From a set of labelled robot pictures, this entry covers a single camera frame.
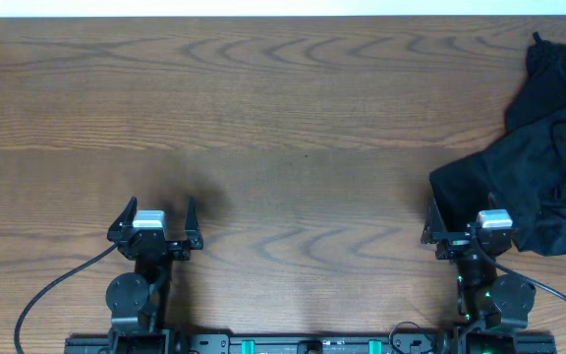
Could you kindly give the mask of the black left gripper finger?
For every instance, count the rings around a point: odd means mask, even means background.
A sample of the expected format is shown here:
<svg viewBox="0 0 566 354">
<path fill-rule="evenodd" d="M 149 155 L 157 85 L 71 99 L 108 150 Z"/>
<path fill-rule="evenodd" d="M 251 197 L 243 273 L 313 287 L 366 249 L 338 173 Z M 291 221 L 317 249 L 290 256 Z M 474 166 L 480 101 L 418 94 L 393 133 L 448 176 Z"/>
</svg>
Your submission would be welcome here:
<svg viewBox="0 0 566 354">
<path fill-rule="evenodd" d="M 131 197 L 124 210 L 111 224 L 110 231 L 112 233 L 115 232 L 121 233 L 123 227 L 129 227 L 132 225 L 132 222 L 137 213 L 137 205 L 138 205 L 137 198 Z"/>
<path fill-rule="evenodd" d="M 185 233 L 190 242 L 199 241 L 199 225 L 196 215 L 196 202 L 192 197 L 189 197 L 186 210 Z"/>
</svg>

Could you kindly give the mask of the black cloth shorts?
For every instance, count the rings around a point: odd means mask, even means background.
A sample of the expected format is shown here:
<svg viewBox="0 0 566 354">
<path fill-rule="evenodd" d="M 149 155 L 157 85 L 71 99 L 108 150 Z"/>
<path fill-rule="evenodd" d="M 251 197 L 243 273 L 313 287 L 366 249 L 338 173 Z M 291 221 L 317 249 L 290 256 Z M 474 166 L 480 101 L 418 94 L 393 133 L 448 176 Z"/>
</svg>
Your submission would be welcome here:
<svg viewBox="0 0 566 354">
<path fill-rule="evenodd" d="M 437 168 L 429 182 L 445 225 L 460 230 L 490 206 L 510 214 L 521 252 L 566 255 L 566 44 L 540 37 L 505 111 L 505 135 Z"/>
</svg>

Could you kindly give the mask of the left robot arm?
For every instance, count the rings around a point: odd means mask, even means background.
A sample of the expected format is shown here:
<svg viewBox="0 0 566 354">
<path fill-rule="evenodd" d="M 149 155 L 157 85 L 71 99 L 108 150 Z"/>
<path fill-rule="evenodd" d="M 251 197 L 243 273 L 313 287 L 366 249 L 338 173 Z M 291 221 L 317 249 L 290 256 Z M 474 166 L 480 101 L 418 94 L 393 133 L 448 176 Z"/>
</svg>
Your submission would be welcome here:
<svg viewBox="0 0 566 354">
<path fill-rule="evenodd" d="M 175 354 L 185 348 L 180 335 L 165 326 L 165 314 L 173 263 L 187 261 L 192 251 L 203 248 L 194 199 L 188 201 L 184 232 L 181 240 L 167 240 L 165 212 L 139 210 L 136 198 L 108 228 L 107 239 L 135 269 L 118 275 L 107 287 L 107 353 Z"/>
</svg>

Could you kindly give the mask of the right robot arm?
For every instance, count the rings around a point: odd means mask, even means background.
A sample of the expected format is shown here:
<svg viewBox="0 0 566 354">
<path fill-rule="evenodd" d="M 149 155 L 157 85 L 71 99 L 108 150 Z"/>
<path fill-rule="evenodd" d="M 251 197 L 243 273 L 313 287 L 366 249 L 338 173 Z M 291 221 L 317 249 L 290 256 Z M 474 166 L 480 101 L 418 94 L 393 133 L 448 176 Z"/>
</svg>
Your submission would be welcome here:
<svg viewBox="0 0 566 354">
<path fill-rule="evenodd" d="M 461 230 L 448 228 L 436 199 L 427 207 L 423 244 L 457 268 L 457 310 L 465 320 L 438 335 L 435 353 L 516 353 L 516 335 L 529 323 L 536 290 L 509 273 L 499 275 L 496 257 L 512 246 L 513 220 L 504 209 L 483 210 Z"/>
</svg>

